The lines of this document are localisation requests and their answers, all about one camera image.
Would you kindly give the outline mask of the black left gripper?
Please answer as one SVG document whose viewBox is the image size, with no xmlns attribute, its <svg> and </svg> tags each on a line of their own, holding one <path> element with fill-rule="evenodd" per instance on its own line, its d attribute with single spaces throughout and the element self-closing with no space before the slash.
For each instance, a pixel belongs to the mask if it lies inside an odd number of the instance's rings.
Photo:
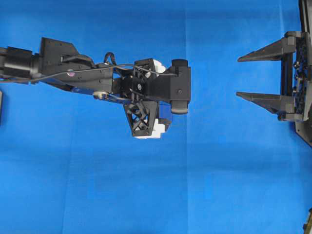
<svg viewBox="0 0 312 234">
<path fill-rule="evenodd" d="M 122 102 L 132 136 L 158 139 L 170 121 L 160 118 L 160 101 L 148 94 L 151 82 L 166 68 L 155 59 L 136 61 L 133 68 L 115 68 L 120 75 L 115 84 L 114 100 Z"/>
</svg>

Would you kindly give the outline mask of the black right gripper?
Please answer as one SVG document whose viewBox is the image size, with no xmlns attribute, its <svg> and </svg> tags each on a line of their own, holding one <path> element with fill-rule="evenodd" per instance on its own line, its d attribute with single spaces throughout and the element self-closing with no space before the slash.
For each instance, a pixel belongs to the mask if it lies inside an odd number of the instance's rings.
<svg viewBox="0 0 312 234">
<path fill-rule="evenodd" d="M 308 32 L 287 32 L 280 40 L 240 57 L 238 62 L 281 60 L 281 95 L 236 92 L 277 114 L 282 121 L 304 122 L 312 105 L 312 42 Z"/>
</svg>

